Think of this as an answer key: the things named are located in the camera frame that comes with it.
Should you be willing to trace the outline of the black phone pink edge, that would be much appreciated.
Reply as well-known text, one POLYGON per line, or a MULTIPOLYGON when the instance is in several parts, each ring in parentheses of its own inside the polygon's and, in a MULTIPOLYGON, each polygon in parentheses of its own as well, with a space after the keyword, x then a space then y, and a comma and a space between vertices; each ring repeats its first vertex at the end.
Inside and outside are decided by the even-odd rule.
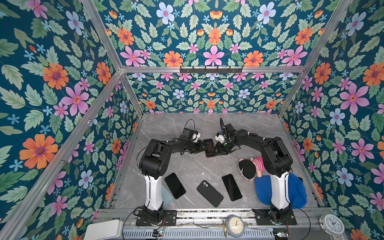
POLYGON ((212 139, 206 139, 203 140, 203 143, 205 145, 205 153, 207 158, 215 157, 217 152, 216 152, 216 146, 215 143, 212 139))

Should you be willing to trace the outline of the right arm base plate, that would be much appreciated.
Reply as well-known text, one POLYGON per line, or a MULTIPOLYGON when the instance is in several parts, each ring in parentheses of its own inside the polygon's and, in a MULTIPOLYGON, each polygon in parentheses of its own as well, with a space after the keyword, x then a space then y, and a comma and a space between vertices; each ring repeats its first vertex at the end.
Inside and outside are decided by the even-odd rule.
POLYGON ((286 212, 286 215, 281 215, 276 210, 252 209, 255 214, 255 220, 258 226, 275 225, 275 226, 296 226, 296 221, 293 211, 286 212))

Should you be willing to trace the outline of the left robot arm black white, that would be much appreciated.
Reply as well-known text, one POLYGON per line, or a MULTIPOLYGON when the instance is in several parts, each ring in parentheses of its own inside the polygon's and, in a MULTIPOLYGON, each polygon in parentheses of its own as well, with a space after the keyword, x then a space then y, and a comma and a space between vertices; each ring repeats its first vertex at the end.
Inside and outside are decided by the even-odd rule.
POLYGON ((146 181, 145 207, 148 210, 159 211, 163 207, 162 178, 168 169, 172 154, 197 154, 204 150, 199 133, 193 133, 190 138, 180 136, 171 141, 150 141, 139 162, 139 169, 146 181))

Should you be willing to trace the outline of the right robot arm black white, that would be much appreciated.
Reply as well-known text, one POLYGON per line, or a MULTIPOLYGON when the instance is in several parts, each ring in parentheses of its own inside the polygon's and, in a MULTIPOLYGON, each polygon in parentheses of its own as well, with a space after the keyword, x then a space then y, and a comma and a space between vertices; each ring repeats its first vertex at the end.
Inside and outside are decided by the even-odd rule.
POLYGON ((279 211, 291 209, 288 194, 288 179, 293 163, 292 157, 280 137, 266 138, 245 130, 228 132, 222 130, 215 139, 216 155, 228 155, 235 146, 248 146, 262 154, 264 167, 270 174, 272 186, 271 208, 279 211))

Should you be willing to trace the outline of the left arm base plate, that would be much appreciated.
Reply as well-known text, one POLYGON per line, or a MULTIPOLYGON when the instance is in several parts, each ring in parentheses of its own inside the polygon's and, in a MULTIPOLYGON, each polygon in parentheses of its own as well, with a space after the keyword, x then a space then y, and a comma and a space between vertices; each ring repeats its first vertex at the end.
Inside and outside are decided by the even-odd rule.
POLYGON ((137 227, 160 227, 160 226, 175 226, 177 221, 176 210, 161 210, 139 211, 137 217, 137 227))

